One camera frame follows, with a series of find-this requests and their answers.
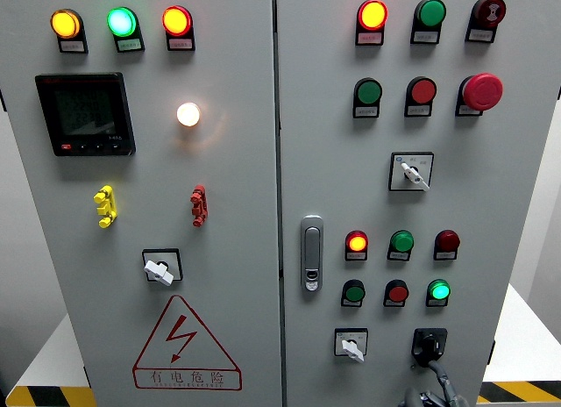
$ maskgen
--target yellow wire connector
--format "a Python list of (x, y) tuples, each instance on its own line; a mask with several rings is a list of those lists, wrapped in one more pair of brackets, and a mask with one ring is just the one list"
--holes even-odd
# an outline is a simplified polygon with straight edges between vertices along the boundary
[(94, 195), (94, 201), (99, 204), (97, 207), (97, 215), (103, 218), (99, 220), (99, 226), (106, 229), (113, 224), (117, 218), (117, 204), (115, 203), (115, 194), (113, 188), (105, 185)]

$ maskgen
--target warning triangle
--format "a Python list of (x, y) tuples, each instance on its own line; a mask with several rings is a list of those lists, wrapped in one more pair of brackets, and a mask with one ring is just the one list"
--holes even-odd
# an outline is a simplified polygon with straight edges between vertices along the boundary
[(139, 389), (242, 389), (238, 365), (179, 295), (167, 302), (132, 374)]

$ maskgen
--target yellow black hazard stripe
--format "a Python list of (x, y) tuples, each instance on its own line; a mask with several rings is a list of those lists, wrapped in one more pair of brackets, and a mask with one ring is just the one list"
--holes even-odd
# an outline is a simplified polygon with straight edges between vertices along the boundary
[(561, 381), (483, 382), (478, 403), (559, 403)]
[(89, 387), (16, 387), (6, 398), (7, 407), (96, 407)]

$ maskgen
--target digital power meter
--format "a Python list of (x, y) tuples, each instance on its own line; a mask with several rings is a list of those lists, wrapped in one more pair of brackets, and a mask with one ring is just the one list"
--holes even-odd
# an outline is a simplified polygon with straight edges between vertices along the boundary
[(132, 155), (123, 75), (38, 75), (39, 99), (58, 156)]

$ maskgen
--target green indicator light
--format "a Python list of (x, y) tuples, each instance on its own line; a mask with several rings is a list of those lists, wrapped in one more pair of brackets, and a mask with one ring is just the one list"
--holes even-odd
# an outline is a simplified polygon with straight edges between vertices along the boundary
[(373, 104), (380, 99), (382, 88), (377, 82), (363, 82), (359, 86), (357, 95), (359, 100), (364, 104)]
[(450, 295), (450, 286), (445, 280), (436, 280), (429, 285), (429, 293), (436, 300), (445, 299)]
[(444, 21), (446, 17), (446, 7), (439, 0), (427, 0), (420, 5), (417, 13), (419, 20), (428, 27), (434, 27)]
[(409, 252), (413, 249), (415, 242), (413, 241), (413, 235), (410, 232), (403, 230), (394, 233), (390, 240), (390, 244), (397, 252)]
[(127, 8), (115, 8), (107, 14), (107, 26), (118, 37), (128, 37), (137, 29), (137, 19)]
[(360, 287), (351, 287), (346, 291), (345, 296), (351, 302), (360, 302), (365, 297), (365, 291)]

